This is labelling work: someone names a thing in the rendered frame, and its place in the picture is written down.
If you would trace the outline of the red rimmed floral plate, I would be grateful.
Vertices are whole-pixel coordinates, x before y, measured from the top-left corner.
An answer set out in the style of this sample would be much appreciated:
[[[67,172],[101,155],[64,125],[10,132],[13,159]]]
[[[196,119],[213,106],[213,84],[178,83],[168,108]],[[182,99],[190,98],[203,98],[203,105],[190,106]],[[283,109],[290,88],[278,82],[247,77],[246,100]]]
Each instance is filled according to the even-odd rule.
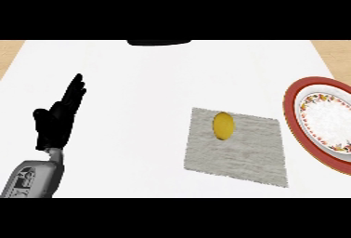
[[[351,86],[322,77],[299,79],[284,91],[283,115],[312,157],[351,175]]]

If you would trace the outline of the black flat object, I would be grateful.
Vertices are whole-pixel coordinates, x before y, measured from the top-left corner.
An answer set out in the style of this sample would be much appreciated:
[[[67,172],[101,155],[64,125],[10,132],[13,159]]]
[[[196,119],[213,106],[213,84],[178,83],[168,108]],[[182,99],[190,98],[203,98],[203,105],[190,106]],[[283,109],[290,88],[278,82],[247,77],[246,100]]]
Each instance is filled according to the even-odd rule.
[[[188,42],[190,40],[126,40],[131,46],[172,46]]]

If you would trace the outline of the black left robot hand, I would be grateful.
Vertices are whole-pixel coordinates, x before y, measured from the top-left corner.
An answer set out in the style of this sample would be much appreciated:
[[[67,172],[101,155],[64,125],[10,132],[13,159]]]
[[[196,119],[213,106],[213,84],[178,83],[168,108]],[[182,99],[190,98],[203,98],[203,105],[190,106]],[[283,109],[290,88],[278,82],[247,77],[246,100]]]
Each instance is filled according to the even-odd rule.
[[[48,110],[35,109],[32,118],[38,133],[35,149],[63,149],[67,144],[73,117],[78,112],[82,97],[87,93],[82,75],[78,73],[67,85],[64,95],[56,101]]]

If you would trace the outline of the grey woven placemat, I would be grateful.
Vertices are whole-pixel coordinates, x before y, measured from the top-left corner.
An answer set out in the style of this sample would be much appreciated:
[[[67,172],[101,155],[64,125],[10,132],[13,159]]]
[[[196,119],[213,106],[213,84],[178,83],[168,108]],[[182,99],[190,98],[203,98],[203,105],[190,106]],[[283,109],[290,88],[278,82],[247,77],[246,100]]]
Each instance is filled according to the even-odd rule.
[[[231,112],[235,128],[230,138],[221,140],[212,130],[218,113],[191,109],[184,169],[286,188],[278,120]]]

